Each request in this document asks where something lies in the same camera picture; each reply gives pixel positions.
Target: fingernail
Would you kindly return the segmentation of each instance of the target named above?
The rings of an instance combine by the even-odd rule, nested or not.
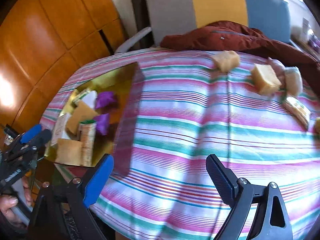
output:
[[[10,197],[9,198],[9,203],[11,205],[16,205],[16,204],[18,204],[18,199],[16,197]]]

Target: metal bolt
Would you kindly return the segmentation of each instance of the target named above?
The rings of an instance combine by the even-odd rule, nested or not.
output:
[[[79,184],[81,182],[81,179],[79,177],[76,177],[72,180],[73,184]]]
[[[42,183],[42,187],[49,187],[49,185],[50,185],[50,183],[49,182],[44,182],[44,183]]]
[[[272,188],[277,188],[278,187],[278,185],[275,182],[270,182],[270,186]]]
[[[248,183],[247,179],[245,179],[245,178],[240,178],[240,179],[238,179],[238,180],[239,180],[239,183],[240,183],[240,184],[243,184],[243,185],[245,185],[245,184]]]

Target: brown jacket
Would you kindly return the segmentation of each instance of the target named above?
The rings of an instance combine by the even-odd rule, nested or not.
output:
[[[175,50],[234,50],[263,58],[271,57],[287,67],[297,66],[303,78],[320,97],[320,63],[291,45],[268,39],[258,29],[219,21],[185,35],[166,36],[160,46]]]

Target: purple candy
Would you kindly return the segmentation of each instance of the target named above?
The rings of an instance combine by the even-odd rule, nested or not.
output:
[[[112,91],[101,92],[97,96],[95,109],[105,107],[115,102],[115,94]]]
[[[97,121],[96,133],[99,135],[107,135],[109,127],[109,114],[97,115],[93,119]]]

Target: chair backrest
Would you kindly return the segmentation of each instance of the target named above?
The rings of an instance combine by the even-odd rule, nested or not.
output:
[[[290,14],[283,0],[147,0],[155,45],[166,35],[185,34],[226,20],[289,43]]]

